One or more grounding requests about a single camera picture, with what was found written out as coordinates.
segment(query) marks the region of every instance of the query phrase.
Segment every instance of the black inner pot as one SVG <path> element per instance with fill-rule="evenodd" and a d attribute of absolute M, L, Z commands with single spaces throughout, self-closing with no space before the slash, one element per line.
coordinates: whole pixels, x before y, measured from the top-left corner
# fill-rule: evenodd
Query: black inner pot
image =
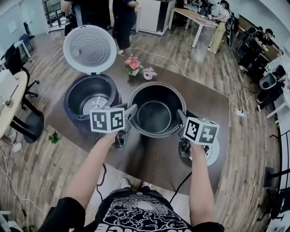
<path fill-rule="evenodd" d="M 171 134 L 179 125 L 177 110 L 184 111 L 181 101 L 177 93 L 167 86 L 146 86 L 133 97 L 131 104 L 138 106 L 133 120 L 149 135 Z"/>
<path fill-rule="evenodd" d="M 112 87 L 106 79 L 94 76 L 88 77 L 81 80 L 79 83 L 72 87 L 68 95 L 68 108 L 74 114 L 83 115 L 84 105 L 88 101 L 92 99 L 95 99 L 95 101 L 97 101 L 98 97 L 100 97 L 100 99 L 102 100 L 101 105 L 95 105 L 94 107 L 103 107 L 104 104 L 108 102 L 108 99 L 110 99 L 111 95 Z"/>

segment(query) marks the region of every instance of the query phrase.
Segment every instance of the black t-shirt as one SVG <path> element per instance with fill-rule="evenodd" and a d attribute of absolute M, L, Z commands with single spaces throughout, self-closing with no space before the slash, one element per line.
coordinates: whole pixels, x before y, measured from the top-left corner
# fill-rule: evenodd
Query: black t-shirt
<path fill-rule="evenodd" d="M 147 193 L 113 193 L 101 203 L 96 219 L 83 227 L 85 210 L 73 198 L 62 198 L 51 208 L 39 232 L 223 232 L 222 225 L 206 222 L 192 227 L 162 197 Z"/>
<path fill-rule="evenodd" d="M 113 14 L 114 17 L 119 17 L 121 19 L 134 19 L 135 18 L 135 9 L 129 7 L 127 3 L 136 0 L 113 0 Z"/>
<path fill-rule="evenodd" d="M 72 7 L 80 7 L 82 24 L 95 25 L 106 29 L 111 25 L 109 0 L 65 0 L 72 2 Z"/>
<path fill-rule="evenodd" d="M 261 32 L 261 31 L 258 31 L 256 33 L 255 37 L 257 37 L 259 39 L 259 41 L 262 42 L 262 45 L 267 45 L 267 44 L 270 45 L 270 46 L 273 45 L 273 41 L 271 39 L 266 39 L 265 34 L 263 32 Z M 252 41 L 251 47 L 252 47 L 252 49 L 254 51 L 257 51 L 257 52 L 258 51 L 260 52 L 262 50 L 262 48 L 256 43 L 255 40 Z"/>

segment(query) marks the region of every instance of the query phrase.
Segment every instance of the office chair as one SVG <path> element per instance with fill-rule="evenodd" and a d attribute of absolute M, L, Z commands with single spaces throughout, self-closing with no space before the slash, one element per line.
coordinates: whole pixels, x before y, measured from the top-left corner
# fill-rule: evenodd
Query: office chair
<path fill-rule="evenodd" d="M 15 75 L 16 73 L 20 72 L 21 70 L 23 70 L 24 72 L 26 72 L 27 74 L 27 86 L 24 92 L 24 97 L 25 95 L 29 94 L 29 95 L 33 95 L 35 97 L 38 97 L 37 93 L 34 92 L 30 92 L 29 89 L 36 83 L 39 84 L 39 81 L 33 81 L 30 85 L 29 85 L 29 81 L 30 81 L 30 74 L 28 72 L 28 70 L 26 68 L 23 67 L 22 61 L 21 61 L 21 56 L 20 56 L 20 51 L 19 48 L 12 48 L 14 47 L 14 45 L 12 45 L 7 52 L 5 53 L 5 59 L 7 62 L 7 69 L 10 70 L 10 72 L 12 73 L 12 75 Z"/>
<path fill-rule="evenodd" d="M 27 35 L 27 34 L 21 35 L 19 38 L 19 41 L 21 41 L 21 40 L 23 40 L 23 43 L 25 44 L 26 47 L 27 47 L 27 45 L 30 45 L 32 51 L 34 51 L 32 45 L 31 45 L 30 39 L 29 39 L 29 35 Z"/>

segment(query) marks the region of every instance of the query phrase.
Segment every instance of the wooden floor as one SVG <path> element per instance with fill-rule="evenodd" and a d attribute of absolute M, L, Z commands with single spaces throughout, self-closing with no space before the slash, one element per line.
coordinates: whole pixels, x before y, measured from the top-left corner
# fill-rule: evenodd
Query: wooden floor
<path fill-rule="evenodd" d="M 208 53 L 207 46 L 213 35 L 213 30 L 204 28 L 196 48 L 191 48 L 198 27 L 194 25 L 189 30 L 172 27 L 164 37 L 138 33 L 132 40 L 132 47 L 138 47 L 166 56 L 174 60 L 184 74 L 189 78 L 214 89 L 227 96 L 239 107 L 241 106 L 230 74 L 240 89 L 246 86 L 253 91 L 256 88 L 250 80 L 238 69 L 235 54 L 226 46 L 217 55 Z M 32 62 L 26 63 L 31 73 L 31 79 L 37 79 L 40 84 L 32 88 L 39 94 L 31 98 L 32 103 L 47 117 L 53 105 L 63 95 L 75 78 L 80 76 L 73 70 L 63 57 L 63 31 L 51 32 L 33 41 L 35 52 Z M 181 71 L 165 58 L 149 55 L 141 50 L 134 50 L 134 55 L 140 60 L 164 67 L 173 72 Z M 252 93 L 243 88 L 242 96 L 247 100 Z M 256 99 L 249 99 L 250 118 L 237 117 L 235 106 L 229 102 L 230 138 L 227 148 L 227 158 L 222 171 L 219 187 L 215 195 L 214 220 L 224 225 L 227 232 L 258 232 L 264 228 L 267 218 L 257 222 L 262 211 L 257 205 L 262 203 L 265 189 L 262 187 L 264 167 L 275 170 L 279 167 L 279 146 L 271 134 L 277 134 L 274 119 L 266 119 L 269 110 L 262 113 L 256 110 Z M 27 112 L 19 110 L 18 116 L 25 119 Z M 45 125 L 41 138 L 34 144 L 24 142 L 22 135 L 18 140 L 23 142 L 23 148 L 18 153 L 10 152 L 7 160 L 8 173 L 15 188 L 22 198 L 29 198 L 38 207 L 47 212 L 62 196 L 72 175 L 77 171 L 86 157 L 86 152 L 68 141 L 63 136 L 58 144 L 53 145 L 48 135 L 53 128 Z M 4 168 L 3 157 L 0 166 Z M 103 197 L 119 187 L 124 173 L 108 166 L 105 183 L 100 187 Z M 139 180 L 129 177 L 135 184 Z M 12 193 L 8 178 L 0 174 L 0 208 L 10 210 L 13 219 L 18 222 L 24 217 L 21 206 Z M 155 187 L 165 198 L 170 199 L 173 192 Z M 28 214 L 28 219 L 21 226 L 34 224 L 38 228 L 45 215 L 29 201 L 22 201 Z M 100 204 L 100 197 L 94 193 L 87 209 L 86 223 L 90 222 Z M 188 196 L 178 194 L 172 203 L 175 211 L 185 220 L 189 218 Z"/>

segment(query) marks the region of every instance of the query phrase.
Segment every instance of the white disc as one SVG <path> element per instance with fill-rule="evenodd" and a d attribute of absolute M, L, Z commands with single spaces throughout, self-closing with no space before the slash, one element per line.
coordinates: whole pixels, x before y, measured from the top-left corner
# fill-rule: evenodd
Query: white disc
<path fill-rule="evenodd" d="M 205 153 L 205 159 L 207 160 L 208 166 L 212 165 L 217 159 L 219 155 L 219 143 L 218 140 L 215 139 L 212 145 L 209 145 L 208 151 Z"/>
<path fill-rule="evenodd" d="M 85 25 L 75 28 L 66 36 L 63 54 L 76 70 L 100 74 L 114 63 L 117 47 L 106 30 L 94 25 Z"/>

